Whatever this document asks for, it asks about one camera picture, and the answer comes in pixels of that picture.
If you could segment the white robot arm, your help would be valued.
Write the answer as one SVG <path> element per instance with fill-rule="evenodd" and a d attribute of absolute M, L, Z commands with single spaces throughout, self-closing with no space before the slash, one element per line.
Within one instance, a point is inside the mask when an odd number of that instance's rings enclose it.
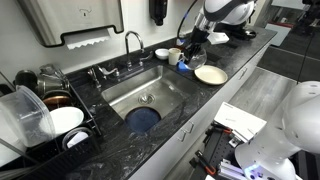
<path fill-rule="evenodd" d="M 225 33 L 214 31 L 217 24 L 239 25 L 250 17 L 254 7 L 255 0 L 204 0 L 185 48 L 185 62 L 190 64 L 207 41 L 212 45 L 227 42 L 229 38 Z"/>

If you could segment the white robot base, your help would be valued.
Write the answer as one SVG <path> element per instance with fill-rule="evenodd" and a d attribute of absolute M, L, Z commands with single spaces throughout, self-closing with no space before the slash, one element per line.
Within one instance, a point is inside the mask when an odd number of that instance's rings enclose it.
<path fill-rule="evenodd" d="M 296 85 L 235 158 L 248 180 L 296 180 L 289 157 L 301 150 L 320 153 L 319 81 Z"/>

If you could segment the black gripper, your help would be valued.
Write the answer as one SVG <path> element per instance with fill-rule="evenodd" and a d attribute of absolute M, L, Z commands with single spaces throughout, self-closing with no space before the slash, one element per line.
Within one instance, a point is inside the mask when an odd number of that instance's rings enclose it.
<path fill-rule="evenodd" d="M 203 43 L 205 43 L 207 41 L 208 35 L 209 33 L 207 31 L 202 31 L 197 27 L 193 28 L 191 37 L 190 37 L 190 43 L 187 46 L 188 49 L 185 49 L 186 64 L 189 64 L 192 59 L 192 55 L 193 55 L 192 49 L 199 47 Z"/>

